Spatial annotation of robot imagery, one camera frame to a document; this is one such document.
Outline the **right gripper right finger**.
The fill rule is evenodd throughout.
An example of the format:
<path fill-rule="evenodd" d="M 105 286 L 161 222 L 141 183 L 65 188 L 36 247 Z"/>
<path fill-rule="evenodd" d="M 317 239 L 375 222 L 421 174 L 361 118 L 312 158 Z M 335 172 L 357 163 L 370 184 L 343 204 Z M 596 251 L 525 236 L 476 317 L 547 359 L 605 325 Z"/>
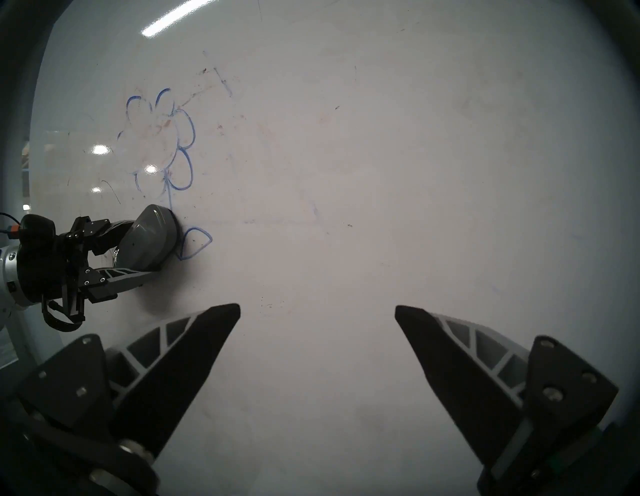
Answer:
<path fill-rule="evenodd" d="M 482 465 L 479 494 L 562 494 L 602 439 L 618 387 L 549 335 L 526 349 L 487 326 L 414 306 L 396 306 L 394 317 Z"/>

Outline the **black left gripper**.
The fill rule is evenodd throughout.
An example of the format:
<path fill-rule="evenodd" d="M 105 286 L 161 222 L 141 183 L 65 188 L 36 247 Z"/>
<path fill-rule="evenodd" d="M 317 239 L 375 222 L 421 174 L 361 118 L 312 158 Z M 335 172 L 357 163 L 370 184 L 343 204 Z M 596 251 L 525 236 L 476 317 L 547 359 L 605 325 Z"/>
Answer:
<path fill-rule="evenodd" d="M 85 298 L 101 303 L 141 287 L 160 271 L 88 267 L 86 252 L 105 254 L 116 248 L 134 225 L 133 220 L 110 222 L 77 217 L 69 234 L 21 235 L 17 255 L 17 277 L 27 301 L 39 304 L 44 321 L 85 321 Z"/>

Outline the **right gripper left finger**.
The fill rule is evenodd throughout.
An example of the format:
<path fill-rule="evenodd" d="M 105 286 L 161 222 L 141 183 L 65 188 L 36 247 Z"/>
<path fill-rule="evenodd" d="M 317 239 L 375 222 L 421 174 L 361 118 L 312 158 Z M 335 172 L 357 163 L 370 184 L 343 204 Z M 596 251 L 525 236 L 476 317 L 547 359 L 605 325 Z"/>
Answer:
<path fill-rule="evenodd" d="M 18 495 L 157 495 L 153 468 L 241 317 L 237 303 L 104 349 L 78 337 L 17 387 Z"/>

